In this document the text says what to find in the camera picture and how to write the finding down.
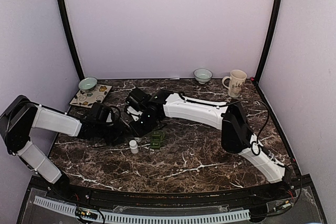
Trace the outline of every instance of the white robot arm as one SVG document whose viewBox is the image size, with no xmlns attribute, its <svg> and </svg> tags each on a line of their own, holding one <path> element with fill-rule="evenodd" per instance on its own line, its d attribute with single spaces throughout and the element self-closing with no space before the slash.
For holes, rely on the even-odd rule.
<svg viewBox="0 0 336 224">
<path fill-rule="evenodd" d="M 246 158 L 270 183 L 287 178 L 284 164 L 264 148 L 248 126 L 240 103 L 228 105 L 225 102 L 204 101 L 165 90 L 151 97 L 140 89 L 134 89 L 127 98 L 127 104 L 126 112 L 134 119 L 130 123 L 134 135 L 142 136 L 152 131 L 157 120 L 164 117 L 204 123 L 222 130 L 223 149 Z"/>
<path fill-rule="evenodd" d="M 257 167 L 270 183 L 285 182 L 291 171 L 257 140 L 248 126 L 240 103 L 210 102 L 184 97 L 180 93 L 160 90 L 150 96 L 135 88 L 126 99 L 125 111 L 133 117 L 132 135 L 144 136 L 158 121 L 182 118 L 210 125 L 222 131 L 222 147 L 238 154 Z M 99 137 L 107 144 L 127 131 L 128 126 L 110 107 L 95 103 L 89 113 L 78 119 L 29 101 L 20 95 L 0 116 L 0 135 L 8 153 L 18 155 L 24 163 L 66 196 L 69 178 L 30 140 L 31 128 L 40 128 L 80 139 Z"/>
<path fill-rule="evenodd" d="M 64 196 L 69 193 L 69 178 L 30 140 L 31 128 L 55 131 L 69 136 L 91 139 L 103 138 L 113 144 L 125 132 L 111 108 L 95 103 L 83 119 L 78 119 L 18 96 L 0 116 L 0 135 L 9 154 L 17 155 L 35 173 L 41 175 Z"/>
</svg>

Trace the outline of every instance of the small white bottle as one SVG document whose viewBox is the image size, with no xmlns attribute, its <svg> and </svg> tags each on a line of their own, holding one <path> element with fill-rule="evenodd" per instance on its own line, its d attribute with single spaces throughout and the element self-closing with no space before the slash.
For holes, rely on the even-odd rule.
<svg viewBox="0 0 336 224">
<path fill-rule="evenodd" d="M 139 152 L 138 144 L 135 140 L 130 141 L 130 149 L 133 154 L 136 154 Z"/>
</svg>

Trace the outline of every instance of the white plastic casing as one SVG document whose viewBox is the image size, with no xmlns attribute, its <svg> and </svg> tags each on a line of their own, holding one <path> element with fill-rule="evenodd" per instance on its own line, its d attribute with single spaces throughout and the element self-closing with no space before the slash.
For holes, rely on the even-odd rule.
<svg viewBox="0 0 336 224">
<path fill-rule="evenodd" d="M 37 106 L 32 127 L 77 136 L 82 124 L 76 118 Z"/>
<path fill-rule="evenodd" d="M 210 102 L 194 98 L 185 97 L 188 100 L 203 102 L 216 106 L 225 105 L 226 102 Z M 222 130 L 222 113 L 225 113 L 227 107 L 219 108 L 209 105 L 185 102 L 177 93 L 171 94 L 166 104 L 163 105 L 164 113 L 169 118 L 183 118 L 198 123 L 210 125 L 216 129 Z"/>
<path fill-rule="evenodd" d="M 139 152 L 138 143 L 135 140 L 131 140 L 129 144 L 130 144 L 131 152 L 133 154 L 136 154 Z"/>
<path fill-rule="evenodd" d="M 41 174 L 46 181 L 52 184 L 62 175 L 56 165 L 54 165 L 32 141 L 28 141 L 25 147 L 17 152 L 17 155 L 26 161 L 34 171 Z"/>
<path fill-rule="evenodd" d="M 257 141 L 257 136 L 255 134 L 252 135 L 250 143 L 253 143 L 254 141 Z M 258 146 L 254 144 L 251 148 L 253 147 L 254 152 L 258 153 Z M 260 154 L 256 156 L 253 154 L 251 148 L 246 148 L 238 154 L 249 160 L 255 167 L 257 167 L 258 170 L 265 175 L 270 183 L 282 181 L 282 177 L 285 174 L 285 168 L 280 167 L 279 165 L 283 166 L 284 164 L 278 161 L 276 158 L 271 160 L 264 152 L 260 152 Z"/>
</svg>

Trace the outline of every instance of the mug handle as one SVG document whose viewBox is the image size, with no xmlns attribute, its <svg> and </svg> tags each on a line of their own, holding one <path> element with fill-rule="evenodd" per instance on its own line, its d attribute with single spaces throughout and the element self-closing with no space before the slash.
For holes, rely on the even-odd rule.
<svg viewBox="0 0 336 224">
<path fill-rule="evenodd" d="M 227 79 L 230 79 L 231 80 L 231 77 L 230 76 L 226 76 L 222 79 L 222 84 L 224 87 L 226 87 L 227 89 L 229 89 L 229 87 L 227 85 L 224 84 L 224 81 L 226 81 Z"/>
</svg>

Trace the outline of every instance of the white wall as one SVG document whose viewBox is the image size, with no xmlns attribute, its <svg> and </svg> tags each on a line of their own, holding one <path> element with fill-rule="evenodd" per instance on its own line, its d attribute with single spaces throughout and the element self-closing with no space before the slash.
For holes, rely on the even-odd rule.
<svg viewBox="0 0 336 224">
<path fill-rule="evenodd" d="M 0 114 L 19 95 L 66 110 L 77 89 L 56 0 L 0 0 Z M 34 130 L 45 152 L 54 134 Z M 0 140 L 0 223 L 16 223 L 31 172 Z"/>
<path fill-rule="evenodd" d="M 336 0 L 282 0 L 261 88 L 336 223 Z"/>
<path fill-rule="evenodd" d="M 256 72 L 273 0 L 67 0 L 86 76 Z"/>
</svg>

